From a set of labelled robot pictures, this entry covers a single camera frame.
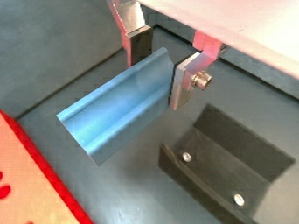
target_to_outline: dark gray floor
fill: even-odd
[[[0,106],[11,116],[122,47],[107,1],[0,1]]]
[[[154,49],[161,46],[170,50],[174,62],[193,51],[181,40],[155,29]],[[33,109],[19,122],[97,223],[219,223],[159,169],[159,145],[162,142],[175,144],[210,102],[298,161],[299,103],[218,61],[210,68],[214,76],[210,89],[197,91],[179,111],[169,109],[97,167],[57,114],[122,73],[126,63],[122,51]],[[266,195],[256,215],[258,222],[299,222],[298,173],[296,163]]]

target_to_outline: blue metal bracket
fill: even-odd
[[[173,75],[162,48],[58,114],[98,165],[169,108]]]

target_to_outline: metal plate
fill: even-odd
[[[162,48],[58,114],[98,165],[169,108],[173,71]]]

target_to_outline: red surface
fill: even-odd
[[[73,197],[73,194],[63,184],[58,174],[55,173],[53,167],[50,166],[47,160],[45,159],[42,153],[39,152],[31,138],[27,136],[21,124],[0,110],[0,115],[5,117],[11,129],[14,130],[14,133],[17,134],[23,147],[27,149],[34,162],[38,164],[39,168],[42,169],[42,172],[47,179],[51,182],[51,185],[54,189],[57,190],[58,194],[61,195],[61,198],[63,199],[66,205],[69,206],[74,216],[77,217],[79,223],[90,224],[94,223],[90,219],[87,213],[85,212],[79,202]],[[11,186],[6,185],[6,183],[0,183],[0,198],[5,197],[11,192]]]

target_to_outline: dark metal bracket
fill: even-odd
[[[296,160],[209,105],[182,141],[161,149],[159,165],[225,223],[253,216],[274,180]]]

